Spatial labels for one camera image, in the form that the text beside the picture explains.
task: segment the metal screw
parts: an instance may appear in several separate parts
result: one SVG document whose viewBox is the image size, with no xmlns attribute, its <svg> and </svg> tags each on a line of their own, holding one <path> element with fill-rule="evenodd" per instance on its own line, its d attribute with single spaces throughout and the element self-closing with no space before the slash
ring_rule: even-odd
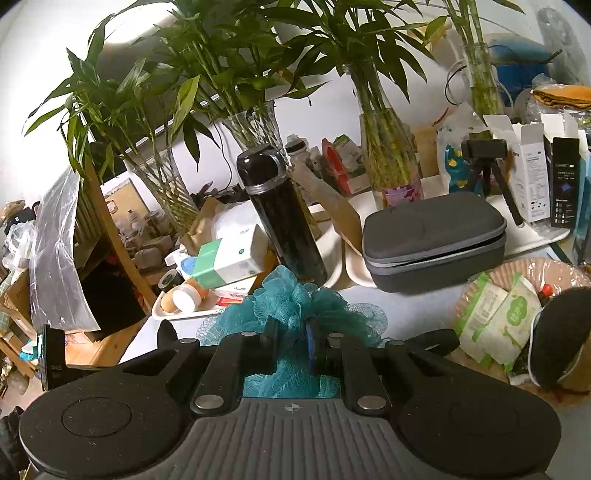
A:
<svg viewBox="0 0 591 480">
<path fill-rule="evenodd" d="M 377 395 L 366 395 L 357 401 L 357 405 L 368 411 L 380 410 L 387 404 L 388 402 L 386 399 L 378 397 Z"/>
<path fill-rule="evenodd" d="M 195 399 L 195 405 L 202 410 L 214 410 L 223 405 L 223 398 L 219 395 L 201 395 Z"/>
</svg>

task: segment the paper plate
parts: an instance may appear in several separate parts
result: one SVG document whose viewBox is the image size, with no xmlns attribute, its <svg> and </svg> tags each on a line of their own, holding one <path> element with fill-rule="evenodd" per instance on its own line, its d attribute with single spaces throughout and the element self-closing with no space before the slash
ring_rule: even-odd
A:
<svg viewBox="0 0 591 480">
<path fill-rule="evenodd" d="M 546 283 L 551 285 L 556 293 L 560 293 L 572 287 L 591 286 L 591 281 L 577 268 L 562 262 L 544 258 L 515 260 L 497 267 L 489 272 L 489 275 L 495 285 L 509 291 L 513 283 L 513 276 L 516 273 L 521 273 L 526 277 L 538 291 L 540 291 L 542 286 Z M 456 305 L 457 317 L 454 319 L 454 323 L 466 311 L 466 308 L 475 293 L 476 283 L 472 282 L 468 285 Z M 472 370 L 477 370 L 490 377 L 508 383 L 502 367 L 497 363 L 494 363 L 490 368 L 485 368 L 466 355 L 460 348 L 453 352 L 450 355 L 450 358 Z M 560 384 L 575 391 L 591 390 L 591 337 L 587 340 L 583 348 L 583 354 L 577 367 Z M 519 385 L 518 388 L 522 388 L 523 390 L 527 390 L 538 397 L 543 398 L 554 408 L 575 405 L 587 399 L 586 396 L 581 395 L 542 391 L 540 387 L 537 387 L 531 381 Z"/>
</svg>

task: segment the brown paper bag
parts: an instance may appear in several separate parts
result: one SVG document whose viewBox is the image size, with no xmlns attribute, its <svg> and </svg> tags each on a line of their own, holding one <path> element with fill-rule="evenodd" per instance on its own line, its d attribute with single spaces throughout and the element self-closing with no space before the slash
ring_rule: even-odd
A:
<svg viewBox="0 0 591 480">
<path fill-rule="evenodd" d="M 294 162 L 291 178 L 302 186 L 333 220 L 336 232 L 353 250 L 361 254 L 361 219 L 357 211 L 347 199 L 343 198 L 333 187 L 317 178 L 301 161 Z"/>
</svg>

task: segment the black thermos bottle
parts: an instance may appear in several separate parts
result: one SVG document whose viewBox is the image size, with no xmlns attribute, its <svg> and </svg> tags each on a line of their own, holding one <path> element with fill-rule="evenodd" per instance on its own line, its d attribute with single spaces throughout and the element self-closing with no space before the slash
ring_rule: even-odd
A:
<svg viewBox="0 0 591 480">
<path fill-rule="evenodd" d="M 281 263 L 300 283 L 322 286 L 327 279 L 324 262 L 283 156 L 269 144 L 259 145 L 238 155 L 236 168 Z"/>
</svg>

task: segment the circular pad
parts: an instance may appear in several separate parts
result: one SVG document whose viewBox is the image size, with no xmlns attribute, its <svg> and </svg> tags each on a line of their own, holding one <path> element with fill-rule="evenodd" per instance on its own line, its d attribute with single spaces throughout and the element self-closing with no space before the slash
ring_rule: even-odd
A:
<svg viewBox="0 0 591 480">
<path fill-rule="evenodd" d="M 433 467 L 461 478 L 514 478 L 544 468 L 560 439 L 552 408 L 482 379 L 480 385 L 430 379 L 431 387 L 402 407 L 402 439 Z M 491 381 L 497 384 L 487 388 Z"/>
<path fill-rule="evenodd" d="M 33 464 L 61 478 L 117 478 L 165 457 L 183 431 L 158 377 L 106 371 L 46 392 L 23 415 Z"/>
</svg>

